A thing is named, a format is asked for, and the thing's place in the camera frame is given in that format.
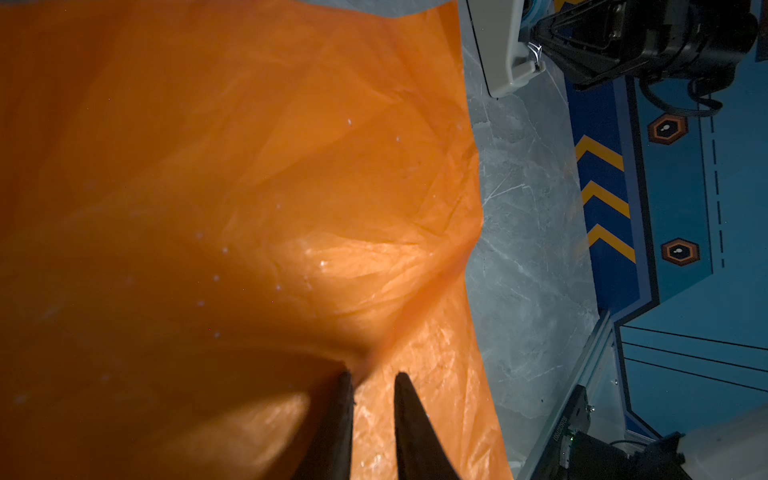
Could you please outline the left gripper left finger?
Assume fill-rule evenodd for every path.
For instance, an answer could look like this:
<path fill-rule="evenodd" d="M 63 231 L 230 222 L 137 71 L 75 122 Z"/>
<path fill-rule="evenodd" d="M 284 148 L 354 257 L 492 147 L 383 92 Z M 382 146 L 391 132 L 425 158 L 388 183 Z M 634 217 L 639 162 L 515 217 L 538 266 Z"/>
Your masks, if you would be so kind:
<path fill-rule="evenodd" d="M 354 426 L 352 375 L 343 371 L 321 424 L 292 479 L 349 480 Z"/>

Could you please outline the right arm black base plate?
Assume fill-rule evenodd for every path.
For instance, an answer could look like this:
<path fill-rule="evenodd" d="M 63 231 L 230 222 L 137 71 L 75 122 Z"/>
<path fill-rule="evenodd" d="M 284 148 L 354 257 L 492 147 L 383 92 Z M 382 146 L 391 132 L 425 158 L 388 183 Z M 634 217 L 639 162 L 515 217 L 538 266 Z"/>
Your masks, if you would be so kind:
<path fill-rule="evenodd" d="M 576 385 L 561 413 L 531 474 L 533 480 L 566 479 L 573 441 L 578 433 L 586 434 L 591 425 L 592 406 L 587 389 Z"/>

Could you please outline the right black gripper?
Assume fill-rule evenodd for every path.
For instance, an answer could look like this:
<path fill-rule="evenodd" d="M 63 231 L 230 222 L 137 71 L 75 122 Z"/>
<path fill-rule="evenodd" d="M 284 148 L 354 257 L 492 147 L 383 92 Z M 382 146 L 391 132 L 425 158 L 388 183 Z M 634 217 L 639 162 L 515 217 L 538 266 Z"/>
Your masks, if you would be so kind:
<path fill-rule="evenodd" d="M 759 30 L 748 1 L 582 1 L 532 39 L 578 90 L 628 76 L 731 81 Z"/>

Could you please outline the yellow orange wrapping paper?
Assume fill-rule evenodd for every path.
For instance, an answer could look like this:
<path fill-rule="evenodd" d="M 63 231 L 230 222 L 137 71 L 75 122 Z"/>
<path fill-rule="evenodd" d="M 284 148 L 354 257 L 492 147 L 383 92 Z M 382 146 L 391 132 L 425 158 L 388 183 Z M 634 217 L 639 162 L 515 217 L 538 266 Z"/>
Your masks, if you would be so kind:
<path fill-rule="evenodd" d="M 352 475 L 411 377 L 511 475 L 465 270 L 483 211 L 459 7 L 1 7 L 1 475 L 287 479 L 339 372 Z"/>

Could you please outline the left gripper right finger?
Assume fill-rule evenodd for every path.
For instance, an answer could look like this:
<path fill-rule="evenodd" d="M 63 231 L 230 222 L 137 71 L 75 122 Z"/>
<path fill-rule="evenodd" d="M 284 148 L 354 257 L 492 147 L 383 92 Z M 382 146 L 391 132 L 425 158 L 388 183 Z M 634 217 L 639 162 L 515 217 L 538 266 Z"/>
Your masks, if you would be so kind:
<path fill-rule="evenodd" d="M 394 423 L 400 480 L 460 479 L 405 372 L 395 378 Z"/>

